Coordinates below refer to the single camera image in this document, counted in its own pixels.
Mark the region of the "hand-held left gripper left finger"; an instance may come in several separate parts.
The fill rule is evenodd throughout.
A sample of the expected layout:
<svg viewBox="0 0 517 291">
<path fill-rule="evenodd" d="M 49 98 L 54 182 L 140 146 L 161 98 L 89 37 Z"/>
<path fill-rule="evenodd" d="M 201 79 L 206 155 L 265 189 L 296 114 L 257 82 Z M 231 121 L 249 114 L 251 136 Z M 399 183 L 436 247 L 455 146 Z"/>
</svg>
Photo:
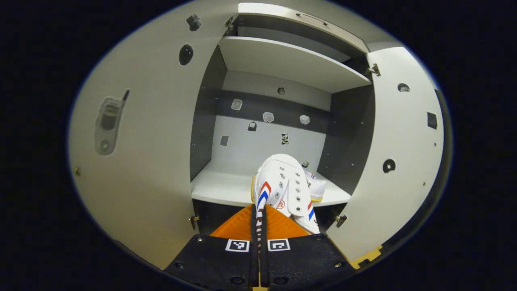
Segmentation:
<svg viewBox="0 0 517 291">
<path fill-rule="evenodd" d="M 211 235 L 197 234 L 166 267 L 166 273 L 205 291 L 251 291 L 259 286 L 259 255 L 249 205 Z"/>
</svg>

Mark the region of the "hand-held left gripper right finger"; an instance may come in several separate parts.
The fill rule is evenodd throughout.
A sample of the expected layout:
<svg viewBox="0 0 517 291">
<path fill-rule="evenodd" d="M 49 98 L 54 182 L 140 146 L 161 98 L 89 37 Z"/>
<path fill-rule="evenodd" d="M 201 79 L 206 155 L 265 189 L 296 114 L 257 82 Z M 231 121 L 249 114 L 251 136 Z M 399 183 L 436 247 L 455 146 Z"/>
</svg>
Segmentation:
<svg viewBox="0 0 517 291">
<path fill-rule="evenodd" d="M 271 206 L 262 214 L 261 286 L 267 289 L 328 289 L 358 271 L 326 234 L 302 229 Z"/>
</svg>

